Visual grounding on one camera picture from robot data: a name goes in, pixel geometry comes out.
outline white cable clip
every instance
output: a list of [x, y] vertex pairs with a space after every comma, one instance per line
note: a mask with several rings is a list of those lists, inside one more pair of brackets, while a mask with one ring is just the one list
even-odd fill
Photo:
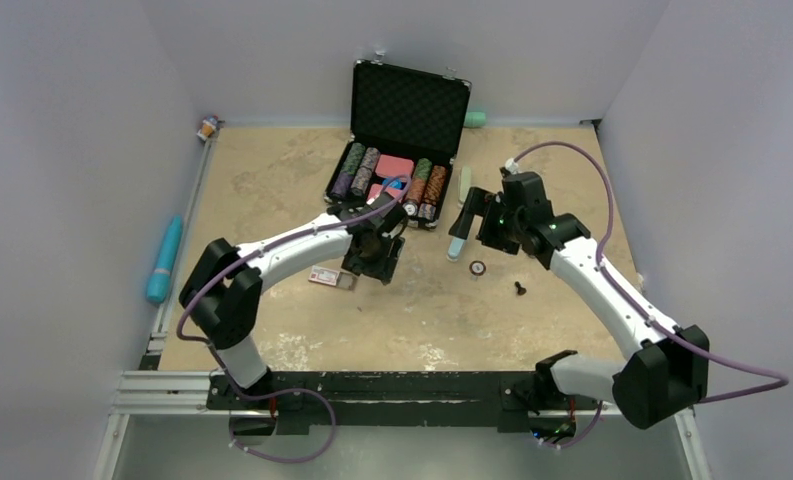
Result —
[[514, 161], [513, 157], [505, 160], [505, 170], [508, 171], [511, 175], [516, 175], [520, 173], [520, 166], [517, 162]]

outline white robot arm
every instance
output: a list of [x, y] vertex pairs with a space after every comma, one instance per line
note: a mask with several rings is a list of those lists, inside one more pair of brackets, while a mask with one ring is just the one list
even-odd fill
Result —
[[[376, 278], [385, 285], [390, 283], [405, 243], [401, 231], [407, 222], [401, 206], [386, 208], [392, 200], [382, 193], [366, 205], [337, 205], [305, 225], [260, 242], [232, 247], [225, 239], [218, 239], [208, 244], [181, 290], [182, 306], [224, 268], [254, 252], [265, 252], [232, 272], [230, 285], [220, 282], [211, 288], [192, 313], [193, 321], [238, 385], [253, 388], [269, 374], [250, 334], [260, 296], [270, 287], [317, 263], [341, 257], [343, 269]], [[382, 208], [384, 213], [380, 215], [360, 223], [350, 221]], [[341, 222], [347, 226], [318, 231]]]

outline wire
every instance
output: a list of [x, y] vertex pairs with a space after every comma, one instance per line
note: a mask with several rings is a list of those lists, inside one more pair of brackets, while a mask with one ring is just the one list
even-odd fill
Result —
[[620, 286], [620, 284], [617, 282], [617, 279], [615, 279], [611, 275], [608, 269], [605, 268], [605, 262], [604, 262], [605, 257], [603, 252], [605, 250], [605, 244], [608, 243], [608, 239], [611, 238], [611, 234], [614, 231], [614, 194], [611, 190], [611, 183], [608, 181], [608, 175], [605, 173], [605, 170], [599, 165], [599, 162], [597, 162], [592, 155], [587, 153], [587, 151], [585, 151], [583, 148], [579, 146], [567, 142], [551, 141], [551, 142], [539, 143], [537, 145], [525, 149], [522, 153], [514, 157], [514, 163], [519, 162], [524, 156], [528, 155], [529, 153], [539, 148], [550, 147], [550, 146], [566, 147], [575, 150], [576, 152], [584, 156], [591, 163], [591, 165], [593, 165], [593, 167], [599, 173], [599, 177], [602, 179], [602, 184], [605, 186], [605, 193], [608, 196], [608, 228], [605, 230], [605, 235], [603, 235], [602, 238], [597, 243], [595, 261], [596, 261], [596, 266], [602, 272], [602, 276], [605, 277], [605, 280], [609, 284], [611, 284], [614, 290], [616, 290], [617, 293], [619, 293], [620, 296], [622, 296], [623, 299], [626, 300], [626, 302], [628, 302], [628, 304], [631, 305], [631, 307], [638, 314], [640, 314], [650, 325], [652, 325], [652, 328], [658, 331], [658, 333], [664, 335], [673, 342], [682, 346], [683, 348], [693, 352], [696, 355], [699, 355], [700, 357], [706, 358], [714, 363], [723, 365], [724, 367], [728, 367], [733, 370], [739, 370], [745, 373], [751, 373], [753, 375], [758, 375], [761, 377], [773, 378], [776, 380], [774, 382], [766, 383], [764, 385], [759, 385], [756, 387], [745, 388], [742, 390], [735, 390], [733, 392], [728, 392], [728, 393], [721, 393], [719, 395], [714, 395], [711, 397], [705, 397], [702, 400], [700, 400], [699, 403], [719, 402], [722, 400], [729, 400], [732, 398], [743, 397], [755, 393], [766, 392], [768, 390], [775, 390], [777, 388], [782, 388], [786, 386], [788, 383], [790, 383], [790, 379], [788, 378], [788, 376], [783, 373], [776, 372], [773, 370], [768, 370], [766, 368], [754, 367], [735, 360], [730, 360], [720, 355], [703, 350], [697, 347], [696, 345], [693, 345], [685, 341], [684, 339], [682, 339], [681, 337], [679, 337], [678, 335], [676, 335], [675, 333], [671, 332], [669, 329], [665, 328], [663, 325], [658, 323], [657, 319], [654, 318], [653, 315], [649, 314], [649, 312], [647, 312], [647, 309], [644, 308], [643, 305], [640, 305], [637, 301], [635, 301], [635, 299], [632, 298], [632, 296], [629, 295], [629, 293], [626, 292], [625, 289], [623, 289]]
[[277, 463], [303, 463], [303, 462], [307, 462], [309, 460], [313, 460], [314, 458], [322, 455], [326, 450], [328, 450], [328, 447], [331, 446], [332, 442], [334, 442], [334, 436], [335, 436], [335, 434], [337, 432], [337, 417], [334, 414], [334, 408], [331, 406], [330, 403], [328, 403], [328, 400], [326, 400], [325, 397], [323, 397], [322, 395], [320, 395], [319, 393], [317, 393], [317, 392], [315, 392], [313, 390], [308, 390], [306, 388], [288, 388], [288, 389], [285, 389], [285, 390], [279, 390], [279, 391], [276, 391], [276, 392], [272, 392], [272, 393], [269, 393], [269, 394], [266, 394], [266, 395], [249, 395], [249, 394], [246, 394], [245, 392], [243, 392], [243, 389], [240, 388], [239, 385], [237, 385], [237, 382], [235, 382], [234, 378], [228, 373], [228, 368], [226, 367], [226, 365], [222, 361], [222, 359], [219, 358], [219, 354], [217, 353], [216, 348], [213, 346], [211, 341], [209, 339], [205, 338], [205, 337], [186, 335], [184, 333], [184, 325], [187, 322], [187, 319], [190, 318], [190, 315], [193, 313], [193, 309], [199, 303], [199, 300], [201, 300], [210, 291], [210, 289], [212, 289], [219, 282], [221, 282], [222, 279], [225, 278], [226, 275], [229, 275], [231, 272], [233, 272], [234, 270], [236, 270], [238, 267], [240, 267], [241, 265], [245, 264], [249, 260], [251, 260], [251, 259], [253, 259], [255, 257], [262, 257], [266, 252], [272, 250], [273, 248], [281, 246], [281, 245], [283, 245], [283, 244], [285, 244], [287, 242], [290, 242], [290, 241], [293, 241], [293, 240], [297, 240], [299, 238], [302, 238], [302, 237], [305, 237], [305, 236], [308, 236], [308, 235], [316, 235], [317, 232], [321, 232], [321, 231], [335, 230], [335, 229], [343, 228], [343, 227], [351, 227], [353, 225], [357, 225], [357, 224], [359, 224], [361, 222], [364, 222], [367, 219], [370, 219], [370, 218], [372, 218], [372, 217], [374, 217], [376, 215], [384, 213], [384, 212], [388, 211], [390, 208], [393, 208], [394, 206], [396, 206], [396, 204], [398, 204], [402, 200], [402, 197], [405, 196], [405, 194], [408, 192], [408, 189], [411, 187], [411, 178], [409, 176], [407, 176], [407, 175], [399, 175], [399, 176], [396, 176], [396, 177], [393, 177], [393, 178], [386, 179], [384, 181], [382, 187], [381, 187], [382, 190], [384, 190], [394, 180], [404, 180], [405, 187], [404, 187], [404, 189], [402, 189], [402, 191], [399, 192], [398, 195], [396, 195], [396, 198], [394, 198], [393, 200], [387, 202], [385, 205], [383, 205], [383, 206], [381, 206], [381, 207], [379, 207], [379, 208], [377, 208], [375, 210], [372, 210], [370, 212], [367, 212], [367, 213], [365, 213], [363, 215], [360, 215], [358, 217], [351, 218], [349, 220], [345, 220], [345, 221], [341, 221], [341, 222], [335, 222], [335, 223], [330, 223], [328, 225], [323, 225], [323, 226], [320, 226], [320, 227], [317, 227], [317, 228], [311, 227], [311, 228], [308, 228], [308, 229], [305, 229], [305, 230], [299, 230], [297, 232], [288, 233], [287, 235], [284, 235], [283, 237], [278, 238], [278, 239], [270, 242], [269, 244], [265, 245], [262, 249], [255, 250], [255, 251], [253, 251], [253, 252], [251, 252], [251, 253], [249, 253], [247, 255], [244, 255], [243, 257], [240, 257], [239, 259], [235, 260], [233, 263], [231, 263], [231, 265], [225, 267], [221, 272], [217, 273], [212, 279], [210, 279], [210, 281], [207, 282], [205, 284], [205, 286], [203, 286], [198, 292], [196, 292], [196, 294], [193, 296], [193, 298], [187, 303], [187, 306], [184, 308], [184, 312], [181, 314], [181, 318], [178, 319], [178, 325], [175, 328], [175, 334], [181, 340], [188, 341], [188, 342], [199, 342], [199, 343], [203, 343], [203, 344], [207, 345], [207, 347], [210, 350], [210, 353], [213, 356], [214, 360], [216, 360], [216, 363], [222, 368], [222, 371], [225, 372], [226, 377], [228, 379], [228, 384], [231, 386], [231, 389], [234, 390], [234, 393], [238, 397], [240, 397], [241, 400], [245, 400], [247, 402], [257, 402], [257, 401], [261, 401], [261, 400], [272, 399], [272, 398], [278, 397], [279, 395], [285, 395], [285, 394], [288, 394], [288, 393], [311, 395], [312, 397], [314, 397], [317, 400], [319, 400], [320, 402], [322, 402], [323, 405], [325, 405], [326, 410], [328, 410], [328, 415], [331, 418], [331, 429], [329, 430], [328, 438], [325, 440], [323, 445], [318, 450], [316, 450], [315, 452], [313, 452], [313, 453], [311, 453], [309, 455], [302, 456], [302, 457], [297, 457], [297, 458], [278, 457], [278, 456], [275, 456], [275, 455], [270, 455], [268, 453], [259, 452], [257, 450], [254, 450], [254, 449], [251, 449], [249, 447], [246, 447], [246, 446], [242, 445], [234, 437], [234, 430], [232, 428], [233, 426], [229, 423], [229, 432], [230, 432], [230, 435], [231, 435], [231, 446], [235, 446], [235, 447], [239, 448], [240, 450], [242, 450], [243, 452], [248, 453], [250, 455], [254, 455], [256, 457], [263, 458], [265, 460], [269, 460], [269, 461], [272, 461], [272, 462], [277, 462]]
[[599, 403], [596, 404], [596, 412], [593, 414], [593, 419], [590, 421], [590, 423], [587, 424], [586, 427], [584, 427], [584, 430], [582, 430], [581, 434], [576, 435], [575, 437], [573, 437], [572, 440], [570, 440], [567, 443], [560, 443], [560, 444], [555, 443], [552, 445], [546, 445], [546, 442], [544, 442], [543, 439], [541, 438], [537, 440], [537, 444], [543, 447], [550, 448], [552, 450], [565, 450], [567, 448], [570, 448], [576, 445], [577, 443], [581, 442], [582, 440], [585, 439], [585, 437], [588, 436], [588, 434], [593, 430], [593, 427], [595, 427], [596, 424], [599, 422], [599, 418], [601, 416], [602, 416], [602, 400], [600, 400]]

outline mint green object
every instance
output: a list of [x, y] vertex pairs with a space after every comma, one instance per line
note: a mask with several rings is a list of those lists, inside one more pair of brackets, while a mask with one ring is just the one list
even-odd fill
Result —
[[484, 112], [467, 112], [464, 118], [464, 128], [481, 128], [487, 124]]

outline round disc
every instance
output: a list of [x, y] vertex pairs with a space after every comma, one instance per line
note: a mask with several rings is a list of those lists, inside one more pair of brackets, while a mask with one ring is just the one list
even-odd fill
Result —
[[473, 275], [480, 277], [484, 275], [484, 272], [487, 271], [487, 266], [484, 265], [484, 262], [480, 260], [476, 260], [470, 263], [470, 273]]

